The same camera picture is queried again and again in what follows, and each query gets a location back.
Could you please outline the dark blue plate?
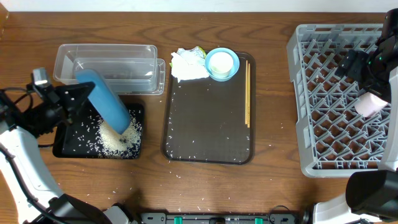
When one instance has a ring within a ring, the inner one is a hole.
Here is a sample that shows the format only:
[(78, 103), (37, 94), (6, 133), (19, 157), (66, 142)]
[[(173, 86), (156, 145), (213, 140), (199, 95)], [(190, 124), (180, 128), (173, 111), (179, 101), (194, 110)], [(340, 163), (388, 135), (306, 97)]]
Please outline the dark blue plate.
[(129, 111), (104, 77), (92, 69), (77, 71), (75, 77), (79, 83), (95, 84), (88, 96), (89, 101), (115, 132), (125, 132), (131, 122)]

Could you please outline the pink cup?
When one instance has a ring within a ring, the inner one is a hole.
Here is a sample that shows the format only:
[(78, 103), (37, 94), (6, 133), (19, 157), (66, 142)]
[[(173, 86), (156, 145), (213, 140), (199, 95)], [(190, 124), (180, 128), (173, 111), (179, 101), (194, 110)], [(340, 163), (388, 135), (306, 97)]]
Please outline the pink cup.
[(386, 107), (388, 102), (380, 99), (372, 93), (364, 93), (354, 105), (356, 112), (365, 118), (369, 118), (380, 112)]

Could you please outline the cream white cup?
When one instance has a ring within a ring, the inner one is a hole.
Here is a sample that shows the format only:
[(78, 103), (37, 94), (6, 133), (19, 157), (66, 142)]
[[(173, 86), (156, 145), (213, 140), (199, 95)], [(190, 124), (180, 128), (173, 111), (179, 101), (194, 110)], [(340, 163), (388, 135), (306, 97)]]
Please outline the cream white cup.
[(209, 66), (212, 75), (226, 78), (233, 67), (233, 58), (226, 52), (217, 52), (211, 56)]

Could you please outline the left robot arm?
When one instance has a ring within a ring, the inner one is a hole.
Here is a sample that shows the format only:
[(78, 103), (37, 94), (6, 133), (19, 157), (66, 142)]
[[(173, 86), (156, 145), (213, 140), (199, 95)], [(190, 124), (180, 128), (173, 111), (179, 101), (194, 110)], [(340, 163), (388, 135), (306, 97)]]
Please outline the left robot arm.
[(37, 138), (69, 123), (97, 89), (93, 82), (54, 87), (29, 84), (42, 103), (21, 111), (1, 90), (1, 172), (17, 205), (21, 223), (132, 223), (121, 205), (102, 211), (65, 194), (40, 155)]

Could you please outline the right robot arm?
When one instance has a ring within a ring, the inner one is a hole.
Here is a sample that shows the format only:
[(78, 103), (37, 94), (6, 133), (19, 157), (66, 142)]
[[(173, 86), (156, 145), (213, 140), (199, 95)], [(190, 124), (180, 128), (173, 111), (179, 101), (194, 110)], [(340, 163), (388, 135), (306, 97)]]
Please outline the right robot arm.
[(386, 13), (377, 49), (372, 54), (350, 50), (336, 69), (365, 90), (355, 104), (370, 117), (391, 105), (387, 143), (375, 171), (355, 172), (344, 194), (314, 205), (302, 223), (376, 223), (397, 220), (397, 9)]

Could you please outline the grey dishwasher rack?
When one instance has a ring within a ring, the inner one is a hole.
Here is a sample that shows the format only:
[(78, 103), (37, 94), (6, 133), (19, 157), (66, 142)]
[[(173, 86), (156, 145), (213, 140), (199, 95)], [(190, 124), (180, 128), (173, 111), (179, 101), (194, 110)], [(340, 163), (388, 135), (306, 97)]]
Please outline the grey dishwasher rack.
[(387, 144), (391, 105), (370, 118), (354, 108), (364, 90), (335, 70), (349, 50), (376, 50), (382, 24), (302, 24), (287, 44), (302, 173), (350, 177), (376, 170)]

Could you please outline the clear plastic bin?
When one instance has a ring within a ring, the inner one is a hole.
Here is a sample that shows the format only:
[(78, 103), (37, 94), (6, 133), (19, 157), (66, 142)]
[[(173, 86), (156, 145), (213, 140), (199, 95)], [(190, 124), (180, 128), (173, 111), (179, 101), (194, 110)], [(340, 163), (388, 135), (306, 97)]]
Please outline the clear plastic bin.
[(63, 44), (58, 48), (53, 78), (77, 84), (75, 73), (100, 73), (119, 95), (161, 95), (165, 87), (165, 61), (154, 45)]

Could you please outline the crumpled white paper napkin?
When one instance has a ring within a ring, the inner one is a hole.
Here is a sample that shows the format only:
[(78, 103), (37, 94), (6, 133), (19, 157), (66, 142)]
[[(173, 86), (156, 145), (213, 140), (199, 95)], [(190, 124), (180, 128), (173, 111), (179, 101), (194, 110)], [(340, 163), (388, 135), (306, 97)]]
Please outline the crumpled white paper napkin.
[(178, 82), (209, 77), (205, 68), (206, 52), (201, 47), (178, 48), (171, 56), (171, 74)]

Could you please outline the light blue bowl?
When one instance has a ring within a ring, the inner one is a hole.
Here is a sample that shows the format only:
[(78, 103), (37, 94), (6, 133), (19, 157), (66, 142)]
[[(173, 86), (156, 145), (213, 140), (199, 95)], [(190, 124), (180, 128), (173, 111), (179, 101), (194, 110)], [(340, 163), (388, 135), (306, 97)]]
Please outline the light blue bowl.
[[(211, 56), (213, 54), (217, 53), (217, 52), (226, 52), (226, 53), (230, 54), (230, 56), (232, 56), (232, 58), (233, 58), (233, 67), (232, 67), (232, 69), (230, 71), (229, 76), (226, 77), (226, 78), (218, 78), (218, 77), (215, 77), (214, 75), (211, 74), (209, 61), (210, 61)], [(227, 48), (224, 48), (224, 47), (215, 48), (215, 49), (209, 51), (207, 53), (207, 55), (206, 55), (206, 58), (205, 58), (205, 69), (206, 69), (206, 71), (208, 72), (209, 76), (212, 79), (214, 79), (214, 80), (216, 80), (218, 82), (226, 82), (226, 81), (230, 80), (236, 74), (236, 72), (239, 70), (239, 66), (240, 66), (240, 61), (239, 61), (238, 55), (234, 51), (232, 51), (231, 49), (227, 49)]]

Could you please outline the dark brown serving tray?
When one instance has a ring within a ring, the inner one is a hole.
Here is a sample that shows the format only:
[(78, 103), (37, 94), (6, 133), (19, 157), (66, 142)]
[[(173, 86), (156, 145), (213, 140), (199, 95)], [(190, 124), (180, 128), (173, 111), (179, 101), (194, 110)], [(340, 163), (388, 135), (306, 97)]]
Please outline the dark brown serving tray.
[[(169, 77), (161, 151), (171, 161), (243, 165), (254, 156), (256, 61), (238, 53), (240, 66), (226, 82)], [(245, 125), (245, 69), (251, 64), (251, 127)]]

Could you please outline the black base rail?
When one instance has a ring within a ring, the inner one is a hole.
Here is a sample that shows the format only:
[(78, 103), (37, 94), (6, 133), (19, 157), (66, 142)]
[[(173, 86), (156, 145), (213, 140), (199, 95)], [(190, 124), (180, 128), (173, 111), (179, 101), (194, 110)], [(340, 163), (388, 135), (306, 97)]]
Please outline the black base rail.
[(271, 215), (166, 214), (142, 213), (140, 223), (146, 224), (297, 224), (299, 220), (288, 213)]

